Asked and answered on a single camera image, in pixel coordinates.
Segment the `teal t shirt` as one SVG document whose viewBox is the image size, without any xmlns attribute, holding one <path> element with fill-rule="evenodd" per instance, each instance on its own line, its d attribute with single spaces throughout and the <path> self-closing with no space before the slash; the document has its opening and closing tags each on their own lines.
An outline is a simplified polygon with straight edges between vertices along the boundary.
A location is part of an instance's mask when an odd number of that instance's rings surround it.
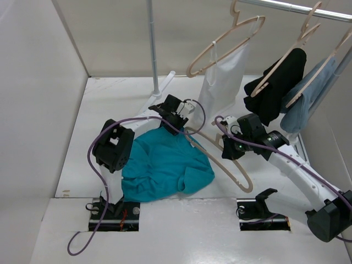
<svg viewBox="0 0 352 264">
<path fill-rule="evenodd" d="M 126 201 L 151 202 L 175 194 L 192 195 L 214 178 L 208 157 L 183 134 L 157 128 L 133 141 L 122 170 L 122 191 Z"/>
</svg>

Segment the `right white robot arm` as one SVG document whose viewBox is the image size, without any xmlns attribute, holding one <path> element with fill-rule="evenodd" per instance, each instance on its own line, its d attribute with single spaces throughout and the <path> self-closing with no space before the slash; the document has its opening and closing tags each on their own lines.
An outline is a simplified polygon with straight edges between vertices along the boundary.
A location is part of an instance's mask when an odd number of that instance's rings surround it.
<svg viewBox="0 0 352 264">
<path fill-rule="evenodd" d="M 323 242 L 342 240 L 351 227 L 351 191 L 341 191 L 327 182 L 295 151 L 280 132 L 267 132 L 256 114 L 240 118 L 218 115 L 215 125 L 223 133 L 222 158 L 237 160 L 247 152 L 262 156 L 302 193 L 289 197 L 278 188 L 268 188 L 255 197 L 254 210 L 260 218 L 283 215 L 306 224 Z"/>
</svg>

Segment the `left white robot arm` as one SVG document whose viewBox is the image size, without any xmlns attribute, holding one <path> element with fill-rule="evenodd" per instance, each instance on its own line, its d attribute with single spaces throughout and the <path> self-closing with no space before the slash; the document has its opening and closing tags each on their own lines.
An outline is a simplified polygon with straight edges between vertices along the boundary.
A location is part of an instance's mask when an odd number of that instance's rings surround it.
<svg viewBox="0 0 352 264">
<path fill-rule="evenodd" d="M 184 126 L 195 106 L 190 100 L 180 100 L 168 95 L 161 103 L 153 103 L 132 118 L 119 121 L 109 119 L 94 139 L 88 150 L 89 164 L 93 157 L 99 166 L 94 171 L 103 179 L 103 187 L 108 191 L 102 196 L 107 201 L 103 211 L 111 218 L 122 213 L 119 199 L 123 196 L 122 169 L 129 163 L 133 142 L 139 136 L 162 133 L 160 138 L 175 138 L 182 135 Z"/>
</svg>

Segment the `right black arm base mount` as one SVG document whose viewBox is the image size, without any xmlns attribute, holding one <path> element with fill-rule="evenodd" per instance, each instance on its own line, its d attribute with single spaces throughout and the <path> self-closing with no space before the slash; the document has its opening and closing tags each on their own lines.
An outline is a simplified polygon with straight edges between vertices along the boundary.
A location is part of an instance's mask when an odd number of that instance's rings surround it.
<svg viewBox="0 0 352 264">
<path fill-rule="evenodd" d="M 291 231 L 289 219 L 269 211 L 266 199 L 276 193 L 276 189 L 266 189 L 255 198 L 236 200 L 236 216 L 239 218 L 240 231 Z"/>
</svg>

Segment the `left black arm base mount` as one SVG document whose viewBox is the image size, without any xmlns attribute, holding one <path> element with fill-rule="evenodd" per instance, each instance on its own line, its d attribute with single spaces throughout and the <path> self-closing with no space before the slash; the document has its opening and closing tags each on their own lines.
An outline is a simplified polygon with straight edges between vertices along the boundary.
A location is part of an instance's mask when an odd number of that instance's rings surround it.
<svg viewBox="0 0 352 264">
<path fill-rule="evenodd" d="M 100 196 L 98 200 L 87 203 L 85 208 L 90 212 L 89 231 L 94 231 L 102 216 L 106 200 Z M 98 226 L 98 232 L 138 232 L 140 218 L 140 203 L 125 202 L 122 197 L 117 203 L 110 203 Z"/>
</svg>

